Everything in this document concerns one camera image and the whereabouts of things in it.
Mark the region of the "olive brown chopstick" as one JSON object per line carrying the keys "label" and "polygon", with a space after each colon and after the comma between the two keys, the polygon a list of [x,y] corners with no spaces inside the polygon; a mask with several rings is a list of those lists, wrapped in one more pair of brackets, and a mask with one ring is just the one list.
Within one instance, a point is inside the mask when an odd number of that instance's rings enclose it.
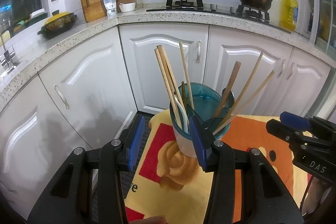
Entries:
{"label": "olive brown chopstick", "polygon": [[222,122],[216,130],[213,132],[214,135],[222,131],[238,114],[240,114],[248,105],[249,103],[264,89],[266,84],[272,79],[274,75],[274,71],[271,71],[266,79],[261,83],[261,85],[255,90],[255,92],[244,102],[242,106],[233,114],[230,114],[229,117]]}

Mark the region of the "light wooden chopstick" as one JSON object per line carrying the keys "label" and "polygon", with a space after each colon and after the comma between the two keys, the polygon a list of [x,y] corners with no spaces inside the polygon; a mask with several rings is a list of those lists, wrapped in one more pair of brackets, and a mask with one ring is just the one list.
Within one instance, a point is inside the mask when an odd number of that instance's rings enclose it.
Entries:
{"label": "light wooden chopstick", "polygon": [[170,99],[171,106],[173,108],[173,113],[174,113],[174,116],[175,116],[175,120],[177,121],[177,124],[179,126],[181,126],[182,125],[181,124],[181,119],[180,119],[180,116],[179,116],[179,113],[178,113],[178,110],[177,110],[175,97],[173,96],[173,93],[171,91],[171,88],[170,88],[170,85],[169,85],[169,80],[167,78],[166,70],[165,70],[165,67],[163,65],[163,61],[162,61],[161,55],[159,53],[159,49],[156,48],[154,50],[154,52],[155,52],[155,55],[156,55],[156,58],[157,58],[157,61],[158,61],[158,65],[159,65],[159,68],[160,68],[160,71],[161,71],[161,74],[162,74],[163,81],[165,83],[165,87],[166,87],[167,94],[168,94],[169,99]]}
{"label": "light wooden chopstick", "polygon": [[193,94],[192,94],[192,90],[191,90],[189,72],[188,72],[188,69],[187,69],[187,63],[186,63],[186,59],[185,59],[185,53],[184,53],[182,42],[179,42],[179,49],[180,49],[180,53],[181,53],[183,70],[184,70],[184,73],[185,73],[185,78],[186,78],[186,83],[187,83],[187,88],[188,88],[190,105],[191,105],[191,108],[194,110]]}
{"label": "light wooden chopstick", "polygon": [[260,62],[262,60],[262,57],[263,57],[263,54],[264,52],[261,51],[259,57],[258,57],[258,60],[256,61],[256,64],[254,66],[254,68],[252,69],[252,72],[247,80],[247,82],[245,83],[241,93],[239,94],[238,98],[236,99],[235,103],[233,104],[233,106],[230,108],[229,112],[227,113],[227,115],[222,119],[221,123],[218,125],[218,127],[216,128],[215,132],[217,132],[218,130],[221,129],[221,127],[224,125],[224,123],[228,120],[228,118],[231,117],[231,115],[233,114],[233,111],[236,109],[236,107],[238,106],[238,104],[240,103],[240,101],[242,100],[246,90],[248,89],[257,69],[258,69],[258,66],[260,65]]}
{"label": "light wooden chopstick", "polygon": [[183,100],[182,100],[181,94],[179,92],[179,88],[178,88],[178,85],[177,85],[177,82],[176,82],[176,79],[175,79],[175,76],[174,76],[174,73],[173,73],[173,69],[170,65],[170,62],[169,62],[169,59],[167,57],[166,51],[165,51],[165,49],[162,45],[157,46],[157,48],[159,49],[159,53],[161,55],[163,65],[164,65],[165,70],[166,70],[167,78],[169,80],[169,85],[170,85],[171,91],[173,93],[173,96],[177,96],[178,101],[181,103],[181,105],[183,106],[183,108],[185,110],[185,107],[183,105]]}

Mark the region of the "wooden handled steel fork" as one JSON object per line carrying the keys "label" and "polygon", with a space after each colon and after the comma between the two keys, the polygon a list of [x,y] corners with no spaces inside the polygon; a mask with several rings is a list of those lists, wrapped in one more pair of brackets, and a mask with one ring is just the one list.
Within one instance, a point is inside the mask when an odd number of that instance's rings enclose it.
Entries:
{"label": "wooden handled steel fork", "polygon": [[217,106],[217,109],[215,110],[214,114],[213,114],[213,117],[216,118],[222,111],[222,108],[224,107],[225,105],[225,102],[231,92],[231,89],[235,83],[235,80],[236,80],[236,77],[238,76],[238,72],[240,70],[240,66],[241,66],[241,62],[239,61],[236,61],[235,62],[235,65],[232,69],[232,72],[231,72],[231,76],[229,78],[229,81],[228,81],[228,84],[224,90],[224,92],[222,93],[222,98],[221,98],[221,101],[219,102],[218,106]]}

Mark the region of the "white spoon in holder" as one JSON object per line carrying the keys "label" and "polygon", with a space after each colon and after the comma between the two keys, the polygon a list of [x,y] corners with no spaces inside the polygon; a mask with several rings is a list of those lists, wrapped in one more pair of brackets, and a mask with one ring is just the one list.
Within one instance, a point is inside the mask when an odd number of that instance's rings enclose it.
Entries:
{"label": "white spoon in holder", "polygon": [[183,106],[181,105],[181,103],[178,101],[177,96],[174,96],[175,98],[175,102],[178,106],[179,111],[181,112],[182,115],[182,119],[183,119],[183,131],[188,134],[189,133],[189,121],[188,121],[188,117],[186,114],[186,111],[184,110]]}

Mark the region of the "floral white utensil holder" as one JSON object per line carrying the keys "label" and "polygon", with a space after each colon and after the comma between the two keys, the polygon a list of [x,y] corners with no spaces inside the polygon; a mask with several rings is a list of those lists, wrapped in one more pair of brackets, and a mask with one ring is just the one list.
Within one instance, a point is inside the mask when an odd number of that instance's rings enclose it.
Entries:
{"label": "floral white utensil holder", "polygon": [[[215,131],[222,119],[227,115],[230,108],[235,103],[234,95],[232,93],[228,95],[220,114],[217,117],[213,117],[213,114],[222,99],[222,95],[208,86],[199,83],[191,83],[191,92],[193,95],[194,108],[190,106],[189,93],[186,92],[187,119],[196,115],[205,130],[210,132]],[[173,108],[170,107],[169,110],[171,121],[173,123],[173,132],[179,150],[185,156],[196,158],[193,142],[189,132],[184,130],[184,126],[179,126],[177,124]]]}

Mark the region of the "yellow oil bottle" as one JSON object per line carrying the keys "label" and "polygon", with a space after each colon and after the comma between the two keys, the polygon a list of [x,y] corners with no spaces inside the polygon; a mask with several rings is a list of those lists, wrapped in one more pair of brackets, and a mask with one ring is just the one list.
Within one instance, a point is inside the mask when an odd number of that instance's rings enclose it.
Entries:
{"label": "yellow oil bottle", "polygon": [[297,25],[298,2],[297,0],[281,0],[279,25],[293,32]]}

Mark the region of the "yellow lidded casserole pan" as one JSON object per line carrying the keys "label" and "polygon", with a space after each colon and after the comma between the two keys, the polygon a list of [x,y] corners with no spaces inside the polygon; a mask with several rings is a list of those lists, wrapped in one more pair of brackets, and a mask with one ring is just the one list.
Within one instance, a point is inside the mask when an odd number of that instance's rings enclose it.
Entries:
{"label": "yellow lidded casserole pan", "polygon": [[77,15],[73,12],[54,11],[52,16],[45,22],[37,35],[45,39],[52,39],[64,32],[69,31],[76,23]]}

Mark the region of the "chrome sink faucet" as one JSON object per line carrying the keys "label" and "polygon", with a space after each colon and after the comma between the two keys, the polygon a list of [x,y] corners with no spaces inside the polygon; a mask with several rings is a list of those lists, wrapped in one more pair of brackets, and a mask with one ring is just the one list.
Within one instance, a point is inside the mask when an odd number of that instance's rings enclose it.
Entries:
{"label": "chrome sink faucet", "polygon": [[3,54],[1,55],[1,67],[3,68],[3,72],[1,73],[1,79],[3,79],[11,73],[19,63],[14,61],[16,55],[14,47],[12,47],[12,51],[6,48],[3,34],[1,34],[1,46],[3,47]]}

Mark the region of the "white small bowl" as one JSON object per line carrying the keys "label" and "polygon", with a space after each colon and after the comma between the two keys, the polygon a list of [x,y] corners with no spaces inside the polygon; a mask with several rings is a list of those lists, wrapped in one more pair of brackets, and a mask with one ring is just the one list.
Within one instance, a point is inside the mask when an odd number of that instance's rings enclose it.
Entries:
{"label": "white small bowl", "polygon": [[132,2],[132,3],[120,3],[119,4],[119,8],[120,8],[120,11],[122,13],[134,11],[135,7],[136,7],[136,3],[135,2]]}

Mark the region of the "white plastic pouch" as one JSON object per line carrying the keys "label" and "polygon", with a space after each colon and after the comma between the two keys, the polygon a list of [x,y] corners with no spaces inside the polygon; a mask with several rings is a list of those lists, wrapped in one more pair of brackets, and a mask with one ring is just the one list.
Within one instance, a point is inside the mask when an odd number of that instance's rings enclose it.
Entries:
{"label": "white plastic pouch", "polygon": [[103,3],[108,18],[117,14],[117,0],[103,0]]}

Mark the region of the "black gas stove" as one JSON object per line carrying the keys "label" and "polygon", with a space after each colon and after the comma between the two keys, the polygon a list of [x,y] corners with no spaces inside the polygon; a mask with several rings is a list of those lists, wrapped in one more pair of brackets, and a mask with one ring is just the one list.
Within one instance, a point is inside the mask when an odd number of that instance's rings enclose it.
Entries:
{"label": "black gas stove", "polygon": [[262,9],[242,4],[237,7],[204,4],[202,0],[167,0],[163,7],[150,8],[147,11],[204,12],[234,16],[262,24],[269,24],[270,21],[269,12]]}

